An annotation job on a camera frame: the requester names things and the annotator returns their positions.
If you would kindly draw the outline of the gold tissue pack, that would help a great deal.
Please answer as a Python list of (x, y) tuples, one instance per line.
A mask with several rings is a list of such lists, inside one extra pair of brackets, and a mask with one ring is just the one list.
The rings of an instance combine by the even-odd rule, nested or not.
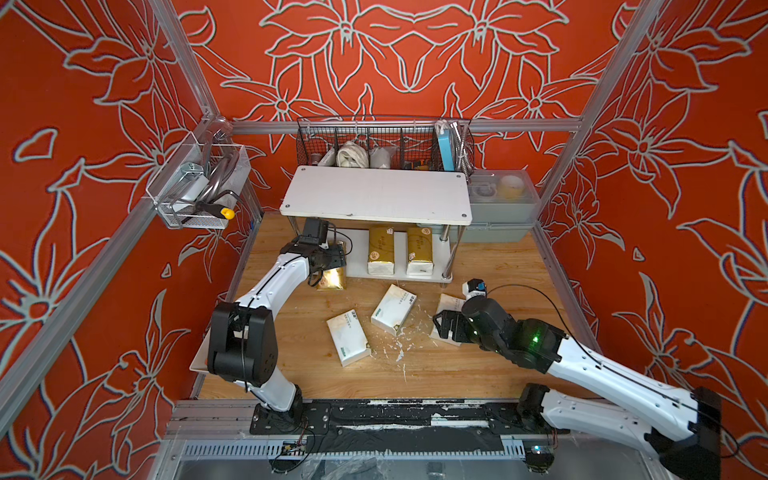
[(433, 271), (432, 230), (427, 227), (409, 227), (406, 273), (413, 276), (431, 276)]
[(338, 267), (325, 270), (316, 288), (319, 291), (340, 291), (345, 290), (346, 285), (346, 270), (344, 267)]
[(387, 226), (369, 229), (367, 272), (372, 276), (390, 276), (395, 273), (394, 230)]

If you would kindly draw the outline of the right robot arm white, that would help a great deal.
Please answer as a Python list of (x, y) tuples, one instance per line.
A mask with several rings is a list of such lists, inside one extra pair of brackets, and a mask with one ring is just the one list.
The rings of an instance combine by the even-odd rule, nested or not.
[(443, 339), (474, 343), (520, 368), (566, 380), (601, 398), (577, 399), (529, 384), (517, 405), (528, 427), (575, 430), (629, 446), (680, 479), (720, 478), (722, 402), (713, 391), (689, 391), (644, 376), (543, 320), (514, 319), (483, 295), (469, 298), (461, 311), (437, 313), (433, 324)]

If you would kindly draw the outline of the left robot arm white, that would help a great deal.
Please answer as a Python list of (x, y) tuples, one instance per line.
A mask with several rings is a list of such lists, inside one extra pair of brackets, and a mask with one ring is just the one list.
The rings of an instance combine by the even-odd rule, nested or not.
[(278, 367), (277, 316), (302, 283), (346, 265), (339, 244), (297, 238), (284, 246), (275, 264), (245, 295), (219, 304), (208, 333), (207, 371), (241, 385), (263, 408), (296, 419), (302, 414), (300, 388)]

